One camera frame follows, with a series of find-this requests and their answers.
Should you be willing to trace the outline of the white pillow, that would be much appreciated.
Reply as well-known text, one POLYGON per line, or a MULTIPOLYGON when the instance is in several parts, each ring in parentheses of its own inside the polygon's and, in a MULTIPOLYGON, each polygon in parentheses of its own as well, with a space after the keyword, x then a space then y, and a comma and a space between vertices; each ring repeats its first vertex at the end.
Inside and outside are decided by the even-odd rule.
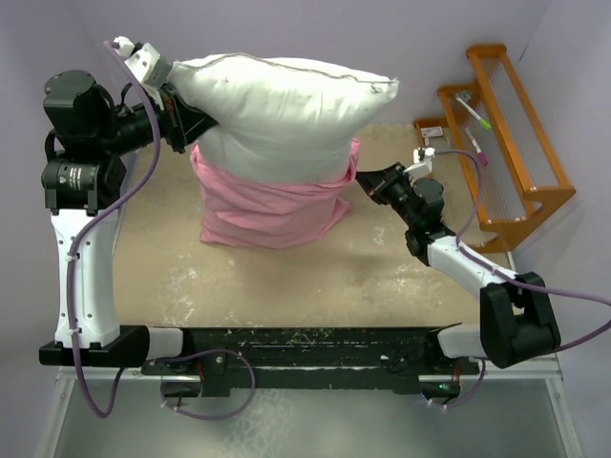
POLYGON ((351 141, 399 91, 395 78, 322 61, 234 52, 178 61, 170 82, 217 121, 197 138, 208 164, 274 183, 333 182, 351 141))

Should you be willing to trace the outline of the pink rose-patterned pillowcase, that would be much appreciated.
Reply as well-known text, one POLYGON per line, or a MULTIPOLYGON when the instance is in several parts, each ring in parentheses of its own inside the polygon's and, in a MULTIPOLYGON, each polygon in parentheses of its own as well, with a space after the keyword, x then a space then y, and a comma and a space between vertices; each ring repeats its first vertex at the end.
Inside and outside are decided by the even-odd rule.
POLYGON ((359 150, 353 139, 347 171, 337 181, 276 184, 235 177, 206 161, 194 145, 190 163, 204 205, 200 240, 285 249, 319 239, 352 209, 340 194, 356 178, 359 150))

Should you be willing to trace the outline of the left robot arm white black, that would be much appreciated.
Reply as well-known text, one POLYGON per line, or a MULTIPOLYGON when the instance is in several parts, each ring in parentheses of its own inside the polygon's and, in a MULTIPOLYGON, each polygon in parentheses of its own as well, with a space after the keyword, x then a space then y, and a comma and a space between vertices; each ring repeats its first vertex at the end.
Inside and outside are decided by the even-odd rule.
POLYGON ((163 143, 180 154, 216 126, 188 106, 168 82, 133 107, 115 104, 88 72, 70 70, 45 85, 44 112, 53 125, 41 175, 51 213, 60 274, 60 310, 53 340, 39 349, 43 365, 133 367, 162 359, 176 374, 193 369, 195 348, 179 328, 120 324, 113 257, 122 212, 139 189, 123 190, 122 158, 163 143))

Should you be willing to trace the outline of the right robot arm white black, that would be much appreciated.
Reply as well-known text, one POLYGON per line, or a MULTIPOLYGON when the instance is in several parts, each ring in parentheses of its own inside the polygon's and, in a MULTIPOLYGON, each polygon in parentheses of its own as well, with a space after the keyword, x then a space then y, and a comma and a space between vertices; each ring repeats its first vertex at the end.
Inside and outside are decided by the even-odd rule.
POLYGON ((356 180, 379 205, 390 206, 408 226, 410 253, 456 281, 479 301, 477 325, 439 330, 425 349, 426 366, 446 373, 458 358, 474 357, 506 368, 559 349, 561 338, 541 276, 518 274, 490 263, 457 241, 442 220, 443 186, 429 177, 412 179, 401 163, 359 172, 356 180))

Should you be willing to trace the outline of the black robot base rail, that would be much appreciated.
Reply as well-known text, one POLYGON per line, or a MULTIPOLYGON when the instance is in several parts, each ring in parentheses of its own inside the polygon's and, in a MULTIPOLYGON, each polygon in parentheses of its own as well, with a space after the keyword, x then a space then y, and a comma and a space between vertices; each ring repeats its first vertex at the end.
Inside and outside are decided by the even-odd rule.
POLYGON ((436 334, 433 327, 188 328, 182 362, 150 362, 142 371, 206 397, 251 386, 417 394, 427 377, 456 393, 458 377, 479 367, 444 356, 436 334))

